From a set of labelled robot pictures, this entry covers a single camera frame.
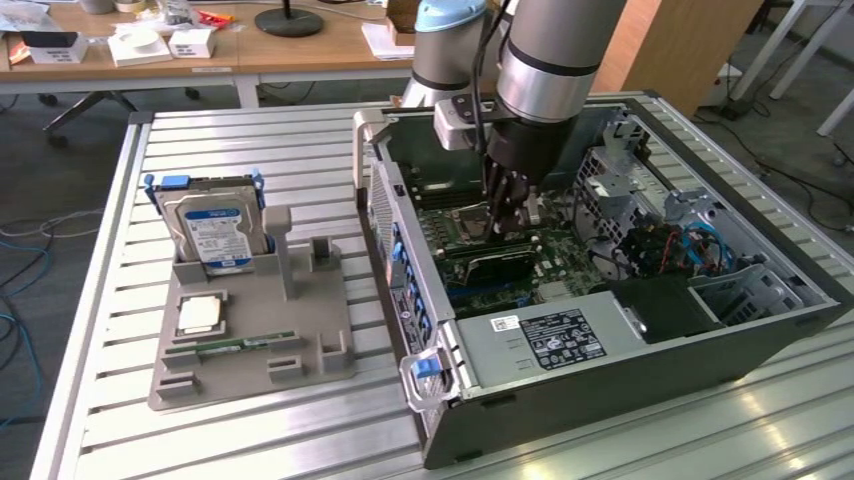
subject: chair leg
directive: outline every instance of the chair leg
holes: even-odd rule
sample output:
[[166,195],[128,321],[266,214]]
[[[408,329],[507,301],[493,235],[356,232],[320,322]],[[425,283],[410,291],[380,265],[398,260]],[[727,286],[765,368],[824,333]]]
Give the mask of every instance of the chair leg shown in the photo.
[[92,92],[70,107],[68,110],[62,112],[62,114],[53,119],[53,121],[44,127],[41,130],[44,133],[50,135],[62,125],[70,122],[74,118],[80,116],[82,112],[85,112],[89,108],[92,108],[97,102],[100,102],[106,95],[104,92]]
[[109,98],[114,100],[116,103],[121,105],[128,112],[137,111],[136,107],[133,106],[133,104],[130,103],[130,101],[126,99],[126,97],[121,92],[113,90],[112,92],[109,92]]

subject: black stand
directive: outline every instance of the black stand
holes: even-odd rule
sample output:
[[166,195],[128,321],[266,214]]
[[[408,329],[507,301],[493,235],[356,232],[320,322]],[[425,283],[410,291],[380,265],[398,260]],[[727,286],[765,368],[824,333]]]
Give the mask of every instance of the black stand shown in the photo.
[[305,10],[290,10],[290,0],[281,7],[254,16],[254,26],[277,37],[306,37],[322,30],[322,18]]

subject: hard drive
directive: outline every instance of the hard drive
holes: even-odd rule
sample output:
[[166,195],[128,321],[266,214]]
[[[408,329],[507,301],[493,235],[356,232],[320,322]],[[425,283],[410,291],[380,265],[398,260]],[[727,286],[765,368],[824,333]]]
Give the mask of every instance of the hard drive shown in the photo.
[[153,185],[145,177],[145,193],[162,216],[174,241],[177,259],[201,262],[208,275],[253,269],[252,257],[269,251],[261,226],[262,178],[162,177]]

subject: floor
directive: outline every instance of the floor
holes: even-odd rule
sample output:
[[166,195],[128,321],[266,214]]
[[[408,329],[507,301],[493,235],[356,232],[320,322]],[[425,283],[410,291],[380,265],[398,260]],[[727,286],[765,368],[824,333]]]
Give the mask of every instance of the floor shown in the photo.
[[[765,35],[744,37],[732,57],[733,64],[741,70],[765,39]],[[780,49],[780,53],[771,62],[771,69],[787,54],[784,49]],[[293,84],[284,89],[268,89],[262,105],[289,104],[306,93],[302,103],[381,100],[389,94],[400,93],[402,86],[404,81],[400,80],[325,82],[318,83],[309,91],[309,84]],[[813,176],[850,182],[854,166],[832,166],[836,155],[832,143],[815,135],[813,130],[852,86],[854,72],[815,58],[781,100],[768,100],[765,93],[757,95],[771,111],[769,118],[752,113],[737,122],[727,124],[759,155],[760,162],[777,167],[800,168]],[[128,94],[128,98],[140,109],[150,111],[237,106],[233,89],[209,87],[198,90],[198,101],[186,99],[180,89],[134,92]],[[76,94],[58,95],[60,105],[69,105],[78,97]],[[9,101],[9,97],[0,98],[0,104],[8,104]],[[0,115],[0,145],[4,149],[0,161],[0,205],[6,206],[0,209],[0,224],[26,218],[46,219],[72,211],[98,208],[106,198],[124,135],[125,112],[109,102],[97,105],[64,129],[62,133],[70,140],[70,146],[64,151],[46,146],[40,133],[41,126],[56,113],[56,108],[42,106],[34,96],[26,95],[18,98],[14,108]],[[709,111],[700,112],[700,115],[708,120],[716,119]],[[759,172],[760,169],[731,134],[717,125],[701,125],[701,128],[732,156]],[[848,115],[836,129],[839,146],[854,155],[854,136],[848,134],[846,137],[842,132],[854,132],[854,115]],[[764,180],[792,205],[804,211],[805,194],[800,187],[776,174]],[[821,194],[816,194],[813,210],[819,219],[827,223],[837,226],[843,226],[846,222],[854,223],[844,204]],[[96,225],[97,218],[84,217],[64,224],[62,232],[80,231]],[[848,252],[854,252],[854,237],[832,231],[827,231],[827,234]],[[21,245],[41,246],[46,239],[29,237],[13,240],[20,240],[16,243]],[[30,419],[32,423],[16,424],[0,430],[2,479],[26,478],[32,466],[41,430],[37,417],[46,412],[93,241],[93,236],[57,239],[48,274],[32,288],[10,299],[32,333],[45,389],[41,400],[26,413],[36,417]],[[30,252],[2,250],[0,279],[5,279],[22,266],[29,255]],[[0,343],[0,359],[5,358],[8,351],[9,342]],[[0,372],[0,418],[14,415],[20,406],[26,403],[32,393],[32,379],[30,365],[20,354],[5,371]]]

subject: office chair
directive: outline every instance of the office chair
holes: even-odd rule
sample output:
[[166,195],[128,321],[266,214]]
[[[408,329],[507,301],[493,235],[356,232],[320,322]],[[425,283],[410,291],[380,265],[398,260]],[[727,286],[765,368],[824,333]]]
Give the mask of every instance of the office chair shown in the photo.
[[[186,98],[189,98],[190,100],[198,100],[198,98],[201,98],[198,90],[196,90],[194,88],[184,88],[184,95],[186,95]],[[77,101],[77,103],[74,103],[74,105],[68,110],[65,110],[60,114],[60,116],[56,117],[53,121],[41,129],[45,134],[48,144],[52,147],[65,148],[68,146],[68,137],[65,137],[64,135],[56,135],[56,130],[74,118],[77,118],[82,114],[82,112],[92,108],[101,100],[112,100],[124,107],[128,113],[137,111],[136,107],[120,91],[110,90],[89,92],[86,96],[82,97],[80,101]],[[44,105],[48,105],[50,107],[57,103],[56,97],[53,95],[45,94],[38,94],[38,101]]]

